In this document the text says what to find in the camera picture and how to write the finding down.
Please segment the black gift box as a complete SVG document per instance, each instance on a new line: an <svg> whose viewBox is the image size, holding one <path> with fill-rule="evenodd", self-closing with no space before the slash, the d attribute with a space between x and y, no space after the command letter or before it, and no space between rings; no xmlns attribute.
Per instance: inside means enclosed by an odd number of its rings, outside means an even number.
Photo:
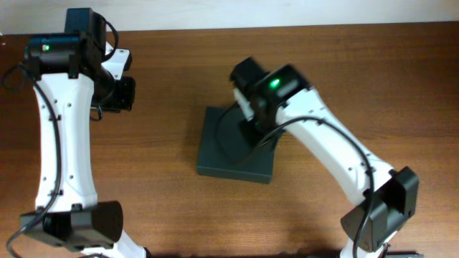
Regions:
<svg viewBox="0 0 459 258"><path fill-rule="evenodd" d="M275 150L239 150L241 109L208 106L197 156L200 176L269 184L273 178Z"/></svg>

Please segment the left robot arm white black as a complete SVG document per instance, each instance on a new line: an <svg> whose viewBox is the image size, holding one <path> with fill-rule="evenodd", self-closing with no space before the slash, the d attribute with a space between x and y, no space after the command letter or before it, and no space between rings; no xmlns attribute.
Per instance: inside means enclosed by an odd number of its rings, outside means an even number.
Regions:
<svg viewBox="0 0 459 258"><path fill-rule="evenodd" d="M39 104L41 174L25 234L89 257L148 257L123 228L117 201L98 201L90 165L90 113L132 108L132 55L102 36L38 34L25 49L25 73Z"/></svg>

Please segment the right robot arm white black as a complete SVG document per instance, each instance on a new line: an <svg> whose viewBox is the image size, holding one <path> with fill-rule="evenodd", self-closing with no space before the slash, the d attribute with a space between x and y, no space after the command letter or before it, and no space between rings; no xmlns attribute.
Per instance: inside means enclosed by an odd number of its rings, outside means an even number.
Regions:
<svg viewBox="0 0 459 258"><path fill-rule="evenodd" d="M340 257L385 257L389 241L415 214L420 180L373 154L327 108L291 64L272 72L251 58L230 74L235 99L261 139L282 132L302 143L338 182L354 208L341 218L348 241Z"/></svg>

